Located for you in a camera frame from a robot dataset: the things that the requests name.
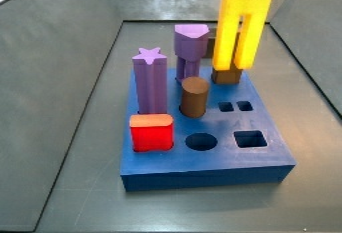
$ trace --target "red cube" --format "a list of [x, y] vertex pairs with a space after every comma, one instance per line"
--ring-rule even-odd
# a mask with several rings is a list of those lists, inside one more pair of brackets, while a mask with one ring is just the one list
[[132, 115], [133, 151], [169, 150], [173, 146], [173, 118], [168, 114]]

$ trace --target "blue shape sorter board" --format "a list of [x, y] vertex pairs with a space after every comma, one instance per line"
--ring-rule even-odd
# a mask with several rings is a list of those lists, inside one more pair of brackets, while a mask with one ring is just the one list
[[[294, 168], [295, 160], [247, 73], [241, 73], [239, 84], [216, 85], [211, 81], [211, 67], [200, 68], [200, 77], [209, 83], [209, 92], [205, 114], [196, 119], [179, 111], [181, 86], [175, 74], [176, 70], [168, 69], [173, 147], [169, 151], [144, 153], [132, 150], [128, 121], [129, 116], [137, 114], [137, 98], [131, 74], [120, 166], [125, 190], [280, 182]], [[216, 146], [205, 151], [188, 148], [185, 139], [192, 134], [201, 134], [196, 140], [203, 142], [209, 134], [216, 138]]]

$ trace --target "gray table surface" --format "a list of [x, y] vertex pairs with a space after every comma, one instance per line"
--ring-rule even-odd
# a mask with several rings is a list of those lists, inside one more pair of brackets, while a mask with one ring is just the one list
[[131, 57], [159, 46], [175, 67], [172, 26], [123, 25], [37, 231], [340, 231], [340, 120], [268, 26], [248, 73], [298, 161], [288, 177], [280, 184], [125, 193]]

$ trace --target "small square hole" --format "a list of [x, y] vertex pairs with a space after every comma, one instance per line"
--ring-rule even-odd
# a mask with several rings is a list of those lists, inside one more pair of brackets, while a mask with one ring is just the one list
[[258, 148], [267, 146], [260, 131], [239, 131], [233, 132], [235, 141], [240, 148]]
[[219, 110], [221, 112], [231, 112], [231, 111], [233, 111], [231, 102], [219, 102]]
[[240, 111], [252, 111], [252, 106], [248, 101], [237, 101], [237, 107]]

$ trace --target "purple block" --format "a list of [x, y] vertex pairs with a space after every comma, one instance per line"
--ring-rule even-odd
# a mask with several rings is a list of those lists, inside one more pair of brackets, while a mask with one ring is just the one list
[[205, 24], [175, 25], [175, 54], [185, 61], [195, 62], [205, 55], [208, 44]]
[[140, 114], [167, 113], [167, 57], [160, 48], [139, 48], [132, 57]]
[[199, 75], [199, 62], [207, 52], [208, 33], [205, 24], [175, 25], [176, 80], [179, 82], [187, 77]]

